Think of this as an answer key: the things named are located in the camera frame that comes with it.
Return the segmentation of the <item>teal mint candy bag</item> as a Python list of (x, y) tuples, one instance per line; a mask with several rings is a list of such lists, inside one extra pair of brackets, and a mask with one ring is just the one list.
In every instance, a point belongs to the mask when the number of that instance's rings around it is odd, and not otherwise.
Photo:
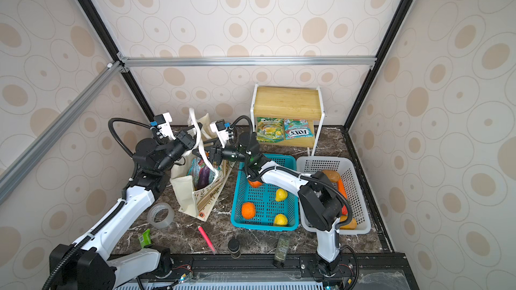
[(188, 175), (192, 177), (192, 182), (195, 188), (200, 178), (200, 172), (205, 167), (204, 161), (201, 158), (194, 158), (191, 162)]

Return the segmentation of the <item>clear spice jar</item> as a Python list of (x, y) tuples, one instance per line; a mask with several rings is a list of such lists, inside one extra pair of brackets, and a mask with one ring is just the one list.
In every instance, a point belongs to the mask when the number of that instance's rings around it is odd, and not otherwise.
[(278, 244), (275, 249), (273, 264), (275, 267), (282, 269), (284, 267), (288, 249), (290, 246), (290, 239), (285, 234), (281, 235), (278, 239)]

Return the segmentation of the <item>orange toy carrot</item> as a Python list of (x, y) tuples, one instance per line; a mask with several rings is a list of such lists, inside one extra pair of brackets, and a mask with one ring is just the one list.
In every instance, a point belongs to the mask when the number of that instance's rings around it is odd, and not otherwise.
[(343, 180), (342, 179), (338, 180), (338, 182), (337, 182), (337, 189), (341, 193), (341, 195), (344, 196), (345, 199), (347, 199), (347, 192), (345, 190), (345, 185), (343, 184)]

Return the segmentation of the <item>yellow toy fruit middle right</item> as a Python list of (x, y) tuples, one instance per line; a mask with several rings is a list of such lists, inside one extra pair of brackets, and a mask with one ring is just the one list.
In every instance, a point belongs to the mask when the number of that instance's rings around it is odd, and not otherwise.
[(277, 202), (285, 201), (288, 198), (288, 192), (284, 189), (278, 189), (275, 193), (275, 200)]

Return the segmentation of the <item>yellow toy fruit bottom right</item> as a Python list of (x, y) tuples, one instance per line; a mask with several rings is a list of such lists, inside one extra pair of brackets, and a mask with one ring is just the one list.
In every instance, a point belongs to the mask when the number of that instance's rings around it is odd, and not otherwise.
[(274, 218), (273, 225), (274, 226), (287, 226), (288, 225), (288, 219), (287, 219), (287, 217), (285, 215), (280, 213), (280, 214), (278, 214)]

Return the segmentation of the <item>pink marker pen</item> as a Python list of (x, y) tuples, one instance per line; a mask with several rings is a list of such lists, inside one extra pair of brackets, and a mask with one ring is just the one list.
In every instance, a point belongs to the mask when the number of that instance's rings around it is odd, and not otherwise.
[(212, 251), (212, 253), (214, 255), (216, 255), (217, 254), (217, 250), (216, 250), (215, 246), (213, 245), (211, 239), (207, 235), (205, 229), (203, 227), (201, 227), (201, 226), (198, 226), (198, 231), (202, 235), (202, 237), (205, 240), (206, 244), (208, 245), (209, 249)]

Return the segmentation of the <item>green lemon candy bag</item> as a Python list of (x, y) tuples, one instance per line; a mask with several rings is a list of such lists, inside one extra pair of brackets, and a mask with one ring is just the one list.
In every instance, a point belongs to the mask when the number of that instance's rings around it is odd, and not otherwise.
[(284, 120), (282, 118), (257, 118), (257, 140), (264, 143), (278, 143), (285, 139)]

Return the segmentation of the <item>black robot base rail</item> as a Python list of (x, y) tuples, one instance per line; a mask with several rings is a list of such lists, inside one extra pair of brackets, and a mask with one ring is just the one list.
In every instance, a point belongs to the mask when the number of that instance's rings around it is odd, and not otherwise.
[(174, 289), (418, 289), (405, 255), (349, 254), (334, 272), (324, 275), (314, 255), (289, 254), (282, 268), (274, 256), (173, 255), (172, 270), (164, 278), (141, 275), (146, 289), (172, 285)]

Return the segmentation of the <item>cream canvas grocery bag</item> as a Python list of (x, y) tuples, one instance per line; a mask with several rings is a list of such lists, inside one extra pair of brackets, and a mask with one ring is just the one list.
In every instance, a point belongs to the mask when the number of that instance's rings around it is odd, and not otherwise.
[(205, 222), (231, 173), (233, 163), (206, 164), (208, 157), (188, 152), (182, 165), (171, 170), (170, 184), (180, 205), (180, 212)]

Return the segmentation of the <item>orange toy orange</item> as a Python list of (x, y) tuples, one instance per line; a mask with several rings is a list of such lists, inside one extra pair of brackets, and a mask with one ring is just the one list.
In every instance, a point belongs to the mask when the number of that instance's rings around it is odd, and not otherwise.
[(252, 220), (256, 216), (255, 204), (246, 202), (241, 207), (241, 215), (245, 220)]
[(248, 181), (249, 185), (252, 187), (252, 188), (259, 188), (260, 186), (263, 185), (263, 183), (259, 182), (259, 181)]

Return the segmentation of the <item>brown toy potato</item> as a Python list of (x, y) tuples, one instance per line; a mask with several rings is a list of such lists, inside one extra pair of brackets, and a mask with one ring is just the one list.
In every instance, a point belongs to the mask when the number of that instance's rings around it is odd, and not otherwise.
[(341, 180), (341, 175), (337, 171), (322, 170), (322, 173), (324, 173), (332, 183), (338, 183)]

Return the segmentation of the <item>white plastic basket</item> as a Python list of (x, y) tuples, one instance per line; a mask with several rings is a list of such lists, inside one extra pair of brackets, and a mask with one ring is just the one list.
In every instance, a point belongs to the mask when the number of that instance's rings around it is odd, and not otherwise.
[(371, 231), (368, 209), (352, 161), (339, 157), (300, 157), (296, 160), (296, 166), (301, 173), (313, 174), (317, 171), (331, 170), (341, 175), (348, 203), (353, 209), (353, 218), (357, 221), (357, 228), (340, 230), (340, 235), (356, 236), (368, 234)]

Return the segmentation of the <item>teal plastic basket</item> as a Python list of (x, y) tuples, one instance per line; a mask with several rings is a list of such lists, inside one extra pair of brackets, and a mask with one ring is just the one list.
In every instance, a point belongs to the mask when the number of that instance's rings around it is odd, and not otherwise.
[[(298, 198), (292, 193), (287, 194), (284, 201), (275, 200), (278, 187), (265, 184), (254, 188), (247, 181), (243, 170), (243, 163), (239, 164), (235, 195), (232, 204), (231, 222), (237, 228), (248, 230), (264, 230), (271, 232), (294, 231), (299, 225)], [(255, 206), (255, 216), (247, 220), (242, 216), (242, 206), (245, 203), (252, 203)], [(285, 226), (275, 226), (274, 219), (278, 214), (287, 218)]]

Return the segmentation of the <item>green small package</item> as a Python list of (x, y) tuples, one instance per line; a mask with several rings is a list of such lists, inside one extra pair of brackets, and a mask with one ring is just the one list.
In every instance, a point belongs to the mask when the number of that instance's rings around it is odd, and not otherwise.
[(152, 244), (151, 241), (151, 232), (149, 229), (146, 229), (139, 237), (138, 237), (139, 244), (142, 249), (150, 246)]

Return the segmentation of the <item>white wooden shelf rack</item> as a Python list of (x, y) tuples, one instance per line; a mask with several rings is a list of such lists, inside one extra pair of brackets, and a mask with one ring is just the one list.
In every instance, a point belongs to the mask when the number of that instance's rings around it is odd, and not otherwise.
[(253, 126), (257, 118), (305, 119), (314, 134), (313, 137), (295, 138), (278, 142), (278, 146), (306, 148), (309, 156), (314, 156), (325, 119), (325, 108), (321, 88), (317, 87), (272, 87), (255, 85), (251, 100), (250, 114)]

